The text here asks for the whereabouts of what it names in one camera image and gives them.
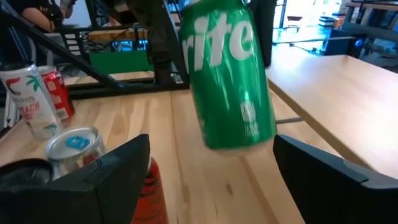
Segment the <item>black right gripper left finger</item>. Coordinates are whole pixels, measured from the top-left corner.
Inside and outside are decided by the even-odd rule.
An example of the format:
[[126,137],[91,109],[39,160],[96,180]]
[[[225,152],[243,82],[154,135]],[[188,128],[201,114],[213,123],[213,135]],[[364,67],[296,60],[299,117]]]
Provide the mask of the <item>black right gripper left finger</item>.
[[147,174],[150,142],[140,134],[55,178],[43,159],[1,167],[1,223],[129,223]]

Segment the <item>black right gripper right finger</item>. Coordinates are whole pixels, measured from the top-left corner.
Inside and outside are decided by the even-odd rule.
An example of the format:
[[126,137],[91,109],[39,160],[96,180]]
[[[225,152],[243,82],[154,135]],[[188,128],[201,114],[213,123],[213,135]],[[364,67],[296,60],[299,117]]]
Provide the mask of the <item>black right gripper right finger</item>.
[[397,179],[286,135],[273,153],[305,223],[397,223]]

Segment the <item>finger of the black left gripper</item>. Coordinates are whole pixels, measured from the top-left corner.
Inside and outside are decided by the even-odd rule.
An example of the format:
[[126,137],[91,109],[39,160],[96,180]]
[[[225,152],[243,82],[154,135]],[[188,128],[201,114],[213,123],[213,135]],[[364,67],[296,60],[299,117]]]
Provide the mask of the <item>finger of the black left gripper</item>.
[[251,0],[249,3],[249,8],[254,14],[254,23],[265,67],[271,65],[275,6],[276,0]]
[[169,48],[170,57],[174,61],[174,65],[179,71],[182,81],[184,83],[189,83],[184,57],[178,39],[178,33],[174,24],[174,20],[172,19],[167,8],[167,1],[160,0],[160,9],[162,10],[162,22],[164,24],[165,33],[167,36],[166,42],[167,47]]

